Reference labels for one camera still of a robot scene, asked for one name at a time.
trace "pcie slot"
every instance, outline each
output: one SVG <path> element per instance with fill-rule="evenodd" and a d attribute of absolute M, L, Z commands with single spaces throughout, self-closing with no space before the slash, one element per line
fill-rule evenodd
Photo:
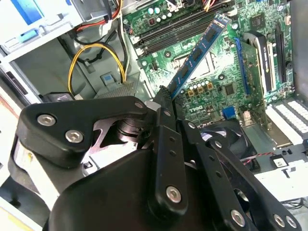
<path fill-rule="evenodd" d="M 284 37 L 279 22 L 276 24 L 275 40 L 276 40 L 279 81 L 284 83 L 287 81 L 286 70 L 285 70 Z"/>
<path fill-rule="evenodd" d="M 146 48 L 145 54 L 143 54 L 142 56 L 154 53 L 168 46 L 176 44 L 179 41 L 183 41 L 187 38 L 201 34 L 202 32 L 206 30 L 206 28 L 208 27 L 211 21 L 212 21 L 211 19 L 207 20 L 206 22 L 202 23 L 199 26 L 195 26 L 195 27 L 192 26 L 190 29 L 180 31 L 174 35 L 170 35 L 167 38 L 158 41 L 157 43 L 149 44 Z"/>
<path fill-rule="evenodd" d="M 242 74 L 242 78 L 243 78 L 244 90 L 245 90 L 245 93 L 247 95 L 249 95 L 250 89 L 249 89 L 249 86 L 248 86 L 247 74 L 246 74 L 246 70 L 245 70 L 245 67 L 244 67 L 244 60 L 243 60 L 243 55 L 242 55 L 241 42 L 238 38 L 234 38 L 234 41 L 235 41 L 237 56 L 239 58 L 239 64 L 240 64 L 240 70 L 241 70 L 241 74 Z"/>
<path fill-rule="evenodd" d="M 183 25 L 186 25 L 190 22 L 193 22 L 195 20 L 198 20 L 200 18 L 203 18 L 206 15 L 210 15 L 211 13 L 214 13 L 219 9 L 222 9 L 222 8 L 226 9 L 229 6 L 232 6 L 232 2 L 234 3 L 234 1 L 226 2 L 226 3 L 219 3 L 219 4 L 215 5 L 214 7 L 210 8 L 210 10 L 208 12 L 205 12 L 202 9 L 195 10 L 193 12 L 190 12 L 186 15 L 183 15 L 183 16 L 175 19 L 174 21 L 172 21 L 172 23 L 167 23 L 167 24 L 161 25 L 160 27 L 157 27 L 153 30 L 150 30 L 148 32 L 140 34 L 139 37 L 141 38 L 141 40 L 138 43 L 136 43 L 134 45 L 134 47 L 137 48 L 147 41 L 150 41 L 150 40 L 152 40 L 156 37 L 159 37 L 159 36 L 161 36 L 165 33 L 172 31 L 172 30 L 176 30 L 177 28 L 179 28 Z"/>
<path fill-rule="evenodd" d="M 273 53 L 273 45 L 268 42 L 268 52 L 269 52 L 269 69 L 271 76 L 271 90 L 276 90 L 276 73 L 274 66 L 274 53 Z"/>

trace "black plastic arm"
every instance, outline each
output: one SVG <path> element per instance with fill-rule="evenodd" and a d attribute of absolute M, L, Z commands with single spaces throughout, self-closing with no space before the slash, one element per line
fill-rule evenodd
<path fill-rule="evenodd" d="M 21 112 L 16 134 L 24 147 L 65 168 L 77 167 L 92 145 L 94 123 L 104 120 L 104 139 L 109 128 L 124 118 L 143 119 L 147 107 L 135 97 L 33 104 Z M 53 126 L 38 123 L 39 115 L 56 119 Z M 65 133 L 77 130 L 80 143 L 69 142 Z"/>

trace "ram stick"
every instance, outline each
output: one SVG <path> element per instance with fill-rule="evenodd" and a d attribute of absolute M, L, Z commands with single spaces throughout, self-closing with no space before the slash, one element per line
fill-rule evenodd
<path fill-rule="evenodd" d="M 183 65 L 179 68 L 167 88 L 174 99 L 182 89 L 186 81 L 192 76 L 200 62 L 205 58 L 219 36 L 227 29 L 231 19 L 217 14 L 210 23 L 205 33 L 201 36 L 192 52 L 187 56 Z"/>

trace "blue connector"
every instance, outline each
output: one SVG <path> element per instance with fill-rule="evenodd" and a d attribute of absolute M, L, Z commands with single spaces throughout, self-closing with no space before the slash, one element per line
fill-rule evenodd
<path fill-rule="evenodd" d="M 236 117 L 235 109 L 233 106 L 222 109 L 222 114 L 225 119 L 232 119 Z"/>
<path fill-rule="evenodd" d="M 250 89 L 249 89 L 249 86 L 248 86 L 247 75 L 246 75 L 246 71 L 245 71 L 245 67 L 244 67 L 241 41 L 237 38 L 234 38 L 234 40 L 235 40 L 237 56 L 239 58 L 239 63 L 240 63 L 240 70 L 241 70 L 241 74 L 242 74 L 242 78 L 243 78 L 244 90 L 245 90 L 245 93 L 247 95 L 249 95 Z"/>

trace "green circuit board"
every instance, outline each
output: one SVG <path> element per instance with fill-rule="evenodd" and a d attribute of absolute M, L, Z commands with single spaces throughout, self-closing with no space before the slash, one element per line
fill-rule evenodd
<path fill-rule="evenodd" d="M 281 83 L 278 77 L 277 56 L 273 56 L 276 90 L 262 94 L 261 82 L 256 75 L 258 66 L 257 58 L 253 56 L 253 49 L 246 47 L 243 51 L 244 66 L 247 70 L 247 83 L 251 94 L 246 94 L 243 76 L 240 70 L 240 60 L 237 54 L 234 38 L 243 38 L 244 32 L 256 30 L 266 36 L 268 43 L 273 44 L 275 53 L 275 26 L 277 22 L 282 26 L 284 33 L 284 54 L 287 62 L 292 61 L 291 21 L 290 6 L 282 4 L 280 0 L 236 0 L 233 10 L 237 14 L 232 17 L 233 21 L 223 35 L 217 40 L 210 54 L 202 61 L 203 63 L 194 72 L 193 77 L 187 82 L 181 91 L 184 97 L 184 111 L 186 118 L 197 125 L 208 125 L 223 119 L 222 109 L 234 106 L 236 117 L 241 119 L 244 111 L 250 111 L 256 118 L 256 122 L 266 126 L 264 109 L 266 104 L 285 99 L 294 93 L 292 67 L 286 70 L 287 81 Z M 135 43 L 140 33 L 147 32 L 159 25 L 149 26 L 148 9 L 159 7 L 162 14 L 167 14 L 169 6 L 165 0 L 159 0 L 146 8 L 128 14 L 124 17 L 126 25 L 131 27 L 130 38 Z M 183 17 L 201 7 L 201 3 L 177 9 L 172 16 L 166 19 L 171 23 L 177 17 Z M 184 62 L 186 56 L 195 46 L 201 34 L 179 41 L 176 44 L 165 47 L 139 58 L 141 67 L 144 69 L 151 88 L 156 93 L 160 85 L 167 86 L 178 68 Z M 247 66 L 247 59 L 255 60 L 254 67 Z"/>

